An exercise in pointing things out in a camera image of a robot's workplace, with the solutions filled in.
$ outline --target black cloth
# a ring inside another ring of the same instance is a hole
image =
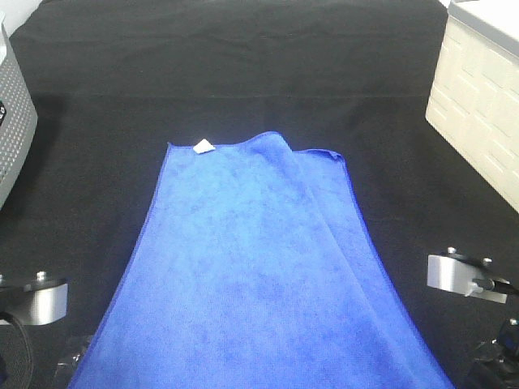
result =
[[[39,122],[0,211],[0,264],[71,283],[67,317],[30,329],[32,387],[49,387],[68,336],[96,330],[166,143],[266,130],[345,156],[392,282],[460,384],[514,305],[428,288],[427,255],[456,246],[518,281],[519,215],[424,118],[446,18],[436,0],[41,5],[11,38]]]

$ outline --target white tag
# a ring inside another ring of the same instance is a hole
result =
[[[216,150],[216,148],[210,144],[207,139],[202,139],[200,143],[193,147],[193,150],[197,154],[202,154],[203,152],[211,152],[212,150]]]

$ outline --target white brick-textured box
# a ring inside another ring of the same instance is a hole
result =
[[[519,212],[519,57],[483,34],[449,16],[426,118]]]

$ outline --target blue towel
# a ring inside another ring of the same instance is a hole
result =
[[[452,388],[373,249],[335,152],[277,133],[169,146],[69,386]]]

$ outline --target black cable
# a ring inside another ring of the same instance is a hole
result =
[[[20,389],[28,389],[32,381],[32,373],[34,372],[34,351],[32,350],[31,340],[29,334],[25,330],[24,325],[12,314],[7,312],[0,312],[0,320],[5,320],[19,333],[24,341],[25,355],[27,355],[27,370],[22,380]]]

